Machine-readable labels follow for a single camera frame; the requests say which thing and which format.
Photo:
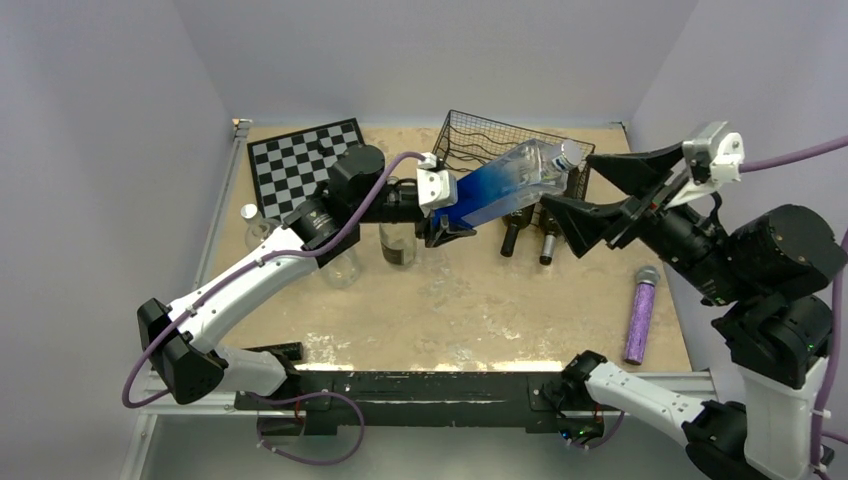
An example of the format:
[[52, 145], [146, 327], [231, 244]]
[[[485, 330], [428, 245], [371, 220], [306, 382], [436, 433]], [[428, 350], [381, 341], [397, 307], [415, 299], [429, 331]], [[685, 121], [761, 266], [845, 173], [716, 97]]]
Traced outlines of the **purple glitter microphone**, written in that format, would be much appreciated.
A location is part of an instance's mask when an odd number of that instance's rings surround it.
[[647, 349], [656, 287], [661, 280], [661, 275], [656, 267], [645, 265], [637, 271], [635, 280], [636, 286], [623, 360], [631, 365], [641, 365]]

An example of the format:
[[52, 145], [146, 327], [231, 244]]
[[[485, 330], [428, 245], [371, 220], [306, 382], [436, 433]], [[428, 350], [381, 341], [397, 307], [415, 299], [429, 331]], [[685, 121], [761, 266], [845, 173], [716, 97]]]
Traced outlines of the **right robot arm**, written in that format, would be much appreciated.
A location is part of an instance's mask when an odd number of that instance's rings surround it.
[[688, 140], [647, 153], [590, 155], [588, 165], [624, 194], [590, 204], [546, 195], [576, 256], [599, 242], [639, 240], [702, 296], [724, 309], [713, 327], [744, 381], [743, 402], [700, 400], [635, 377], [586, 351], [547, 397], [554, 408], [608, 406], [674, 439], [711, 479], [803, 479], [828, 475], [821, 442], [824, 397], [836, 358], [837, 316], [819, 292], [846, 266], [828, 223], [809, 208], [776, 207], [733, 232], [695, 198], [740, 178], [739, 135]]

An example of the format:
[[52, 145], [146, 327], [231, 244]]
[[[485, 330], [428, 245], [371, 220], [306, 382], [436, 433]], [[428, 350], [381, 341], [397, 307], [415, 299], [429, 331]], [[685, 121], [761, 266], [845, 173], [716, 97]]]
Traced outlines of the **black wire wine rack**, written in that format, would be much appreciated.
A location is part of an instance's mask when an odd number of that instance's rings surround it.
[[[472, 164], [470, 167], [448, 167], [458, 173], [459, 179], [461, 179], [517, 145], [531, 139], [554, 144], [570, 138], [451, 110], [436, 141], [433, 153], [439, 159], [447, 162], [452, 160], [470, 162]], [[590, 175], [586, 157], [594, 152], [595, 146], [580, 140], [574, 141], [578, 142], [583, 149], [584, 158], [579, 167], [569, 174], [567, 188], [561, 194], [571, 198], [584, 199]]]

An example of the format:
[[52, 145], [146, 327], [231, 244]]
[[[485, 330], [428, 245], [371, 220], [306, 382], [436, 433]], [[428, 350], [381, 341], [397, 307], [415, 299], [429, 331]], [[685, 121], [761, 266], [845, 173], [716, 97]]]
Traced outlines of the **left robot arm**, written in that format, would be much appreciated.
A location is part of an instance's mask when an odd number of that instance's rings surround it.
[[179, 405], [212, 392], [245, 391], [272, 408], [297, 399], [297, 371], [283, 353], [222, 345], [256, 308], [325, 267], [360, 239], [363, 223], [405, 223], [436, 246], [453, 222], [444, 209], [461, 200], [458, 179], [429, 152], [386, 162], [371, 145], [338, 155], [312, 194], [222, 274], [170, 302], [151, 298], [136, 312], [142, 356], [122, 391], [128, 408], [169, 396]]

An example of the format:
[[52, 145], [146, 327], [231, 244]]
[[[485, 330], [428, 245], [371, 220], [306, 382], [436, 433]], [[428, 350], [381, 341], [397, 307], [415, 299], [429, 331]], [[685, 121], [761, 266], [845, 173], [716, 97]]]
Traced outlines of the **round clear bottle silver cap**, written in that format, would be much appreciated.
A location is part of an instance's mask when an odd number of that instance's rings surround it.
[[359, 279], [361, 272], [361, 263], [354, 248], [345, 250], [320, 270], [326, 284], [334, 289], [349, 288]]

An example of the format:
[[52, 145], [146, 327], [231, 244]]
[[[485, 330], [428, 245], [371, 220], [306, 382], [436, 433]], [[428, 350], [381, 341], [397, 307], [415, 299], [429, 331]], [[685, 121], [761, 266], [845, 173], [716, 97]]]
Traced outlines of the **clear round flask bottle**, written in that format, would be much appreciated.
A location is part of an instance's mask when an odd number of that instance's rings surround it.
[[249, 251], [257, 249], [270, 235], [281, 226], [274, 218], [265, 218], [255, 204], [241, 207], [240, 216], [246, 223], [245, 244]]

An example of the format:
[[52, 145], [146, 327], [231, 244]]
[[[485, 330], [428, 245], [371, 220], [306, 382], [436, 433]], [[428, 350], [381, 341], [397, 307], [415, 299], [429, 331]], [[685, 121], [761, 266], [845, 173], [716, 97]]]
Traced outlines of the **black white chessboard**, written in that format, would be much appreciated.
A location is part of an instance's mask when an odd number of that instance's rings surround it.
[[329, 179], [343, 153], [363, 142], [355, 118], [250, 142], [257, 208], [266, 218], [283, 219]]

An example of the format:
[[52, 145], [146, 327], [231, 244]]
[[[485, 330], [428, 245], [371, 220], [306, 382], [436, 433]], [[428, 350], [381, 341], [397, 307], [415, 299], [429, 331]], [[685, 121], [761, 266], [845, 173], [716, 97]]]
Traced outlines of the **dark green wine bottle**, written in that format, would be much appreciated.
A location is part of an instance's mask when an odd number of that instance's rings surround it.
[[503, 223], [506, 226], [500, 248], [500, 255], [502, 257], [509, 258], [513, 256], [518, 236], [522, 230], [531, 224], [534, 211], [535, 205], [532, 204], [502, 217]]

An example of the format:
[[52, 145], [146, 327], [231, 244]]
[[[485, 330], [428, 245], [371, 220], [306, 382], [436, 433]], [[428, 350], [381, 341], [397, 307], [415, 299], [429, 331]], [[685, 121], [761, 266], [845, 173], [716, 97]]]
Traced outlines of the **clear glass bottle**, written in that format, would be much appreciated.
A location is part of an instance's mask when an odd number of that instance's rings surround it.
[[411, 223], [381, 223], [378, 229], [384, 260], [394, 267], [412, 265], [417, 254], [415, 226]]

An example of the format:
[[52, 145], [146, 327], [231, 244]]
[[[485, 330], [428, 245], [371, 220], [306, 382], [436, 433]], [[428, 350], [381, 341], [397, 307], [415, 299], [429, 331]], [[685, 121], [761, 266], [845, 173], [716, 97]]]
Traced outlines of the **blue rectangular glass bottle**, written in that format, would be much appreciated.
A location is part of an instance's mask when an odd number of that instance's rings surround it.
[[545, 194], [561, 194], [583, 158], [583, 149], [574, 140], [554, 144], [527, 140], [459, 179], [457, 202], [435, 210], [432, 223], [437, 226], [445, 218], [473, 229], [533, 206]]

